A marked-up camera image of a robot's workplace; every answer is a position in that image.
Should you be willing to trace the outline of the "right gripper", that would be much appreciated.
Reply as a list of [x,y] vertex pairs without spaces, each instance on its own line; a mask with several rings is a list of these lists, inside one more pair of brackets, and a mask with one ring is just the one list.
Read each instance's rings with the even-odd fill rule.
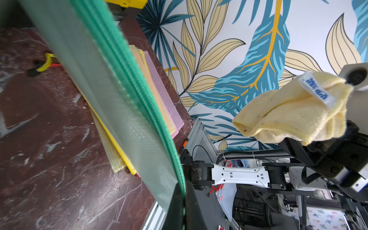
[[360,133],[354,122],[347,121],[340,138],[314,141],[307,146],[285,138],[279,147],[305,165],[302,183],[310,185],[324,178],[352,199],[368,200],[368,136]]

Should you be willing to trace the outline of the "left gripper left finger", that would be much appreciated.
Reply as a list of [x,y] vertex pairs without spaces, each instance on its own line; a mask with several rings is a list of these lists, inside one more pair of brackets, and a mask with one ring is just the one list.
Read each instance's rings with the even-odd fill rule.
[[179,184],[176,184],[162,230],[182,230],[185,217],[184,208],[181,188]]

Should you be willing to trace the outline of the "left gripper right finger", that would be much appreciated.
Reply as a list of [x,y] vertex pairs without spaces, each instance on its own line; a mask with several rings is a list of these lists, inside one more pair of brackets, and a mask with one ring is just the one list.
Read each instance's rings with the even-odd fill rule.
[[190,181],[186,181],[186,198],[185,198],[185,230],[207,230],[207,226],[203,219],[202,212],[198,200],[195,195],[195,190]]

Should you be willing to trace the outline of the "cream wiping cloth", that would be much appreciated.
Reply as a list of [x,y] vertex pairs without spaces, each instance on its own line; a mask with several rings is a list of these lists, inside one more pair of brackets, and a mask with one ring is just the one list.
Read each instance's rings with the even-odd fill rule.
[[285,138],[307,146],[340,138],[347,129],[347,102],[354,87],[327,72],[305,72],[279,90],[249,102],[232,123],[245,137],[278,144]]

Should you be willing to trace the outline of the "yellow-green mesh document bag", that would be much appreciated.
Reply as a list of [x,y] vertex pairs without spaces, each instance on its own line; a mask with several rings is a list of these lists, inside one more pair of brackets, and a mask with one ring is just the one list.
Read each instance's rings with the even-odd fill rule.
[[[50,68],[62,67],[62,65],[57,61],[57,58],[52,53],[45,53],[44,60],[36,60],[34,62],[35,68],[28,71],[28,76],[36,77],[41,73],[45,72]],[[136,168],[133,166],[132,162],[123,152],[122,148],[118,145],[115,138],[108,131],[107,127],[102,122],[101,118],[98,116],[94,108],[90,103],[87,103],[91,109],[92,117],[96,125],[99,137],[103,144],[106,156],[109,160],[113,172],[118,172],[125,167],[128,168],[132,175],[138,175]]]

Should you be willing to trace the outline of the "pink mesh document bag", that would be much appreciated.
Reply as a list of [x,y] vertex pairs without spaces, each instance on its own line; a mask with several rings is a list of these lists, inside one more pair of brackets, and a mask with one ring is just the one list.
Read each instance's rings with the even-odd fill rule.
[[174,138],[178,135],[179,130],[184,126],[184,122],[181,119],[178,111],[176,110],[160,78],[160,75],[147,51],[144,51],[144,57],[148,65],[148,69],[151,75],[151,80],[153,82],[158,98],[160,100],[158,102],[160,103],[159,107],[161,108],[163,106],[163,108],[160,110],[163,114],[165,123],[170,131],[171,137]]

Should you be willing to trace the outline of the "green-zip clear mesh bag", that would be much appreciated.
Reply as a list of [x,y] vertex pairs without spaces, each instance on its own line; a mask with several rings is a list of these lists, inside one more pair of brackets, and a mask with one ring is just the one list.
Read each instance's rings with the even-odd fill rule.
[[184,211],[185,177],[175,144],[105,1],[21,5],[161,207]]

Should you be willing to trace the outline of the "yellow mesh document bag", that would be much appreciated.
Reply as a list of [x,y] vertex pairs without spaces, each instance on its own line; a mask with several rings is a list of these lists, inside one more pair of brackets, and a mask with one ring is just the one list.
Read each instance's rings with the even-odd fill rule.
[[136,62],[139,65],[139,68],[141,69],[144,78],[146,79],[146,82],[150,88],[151,93],[153,94],[155,101],[159,107],[159,110],[163,116],[163,119],[165,121],[166,127],[169,130],[171,137],[174,138],[178,134],[178,129],[176,125],[174,124],[170,113],[168,112],[164,101],[159,93],[159,90],[154,82],[153,77],[159,77],[159,74],[156,70],[155,65],[153,64],[150,55],[147,51],[143,51],[139,48],[137,48],[134,45],[128,45],[134,58],[136,59]]

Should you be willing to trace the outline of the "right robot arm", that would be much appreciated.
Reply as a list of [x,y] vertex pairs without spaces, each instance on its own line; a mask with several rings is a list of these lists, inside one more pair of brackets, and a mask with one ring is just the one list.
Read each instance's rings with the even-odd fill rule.
[[[194,160],[195,138],[209,142],[209,162]],[[302,146],[282,141],[278,149],[216,152],[199,119],[182,147],[184,174],[193,187],[240,184],[256,186],[268,193],[308,196],[330,190],[360,203],[368,202],[368,137],[351,121],[345,134],[328,141]]]

